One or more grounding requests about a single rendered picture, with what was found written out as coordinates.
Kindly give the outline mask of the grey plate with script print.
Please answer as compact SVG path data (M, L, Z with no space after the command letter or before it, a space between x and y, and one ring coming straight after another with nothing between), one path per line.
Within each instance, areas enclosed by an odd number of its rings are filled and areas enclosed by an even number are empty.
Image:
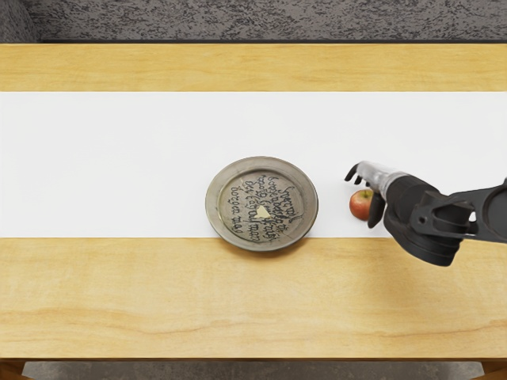
M253 252L272 252L308 234L318 215L318 194L310 178L290 162L243 158L213 178L205 210L212 228L226 242Z

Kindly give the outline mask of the red apple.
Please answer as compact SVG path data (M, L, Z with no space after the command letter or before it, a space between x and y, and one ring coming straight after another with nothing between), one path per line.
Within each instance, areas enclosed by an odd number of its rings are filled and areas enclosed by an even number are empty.
M363 189L351 195L349 210L355 218L361 221L368 221L373 194L374 192L371 189Z

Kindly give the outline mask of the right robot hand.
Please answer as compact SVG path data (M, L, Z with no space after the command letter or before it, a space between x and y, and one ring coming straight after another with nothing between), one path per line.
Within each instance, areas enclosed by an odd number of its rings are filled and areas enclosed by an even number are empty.
M387 190L395 180L407 176L407 173L374 162L361 161L349 170L345 181L351 181L354 175L356 175L355 185L364 181L365 189L374 192L368 221L364 221L371 229L382 220L387 204Z

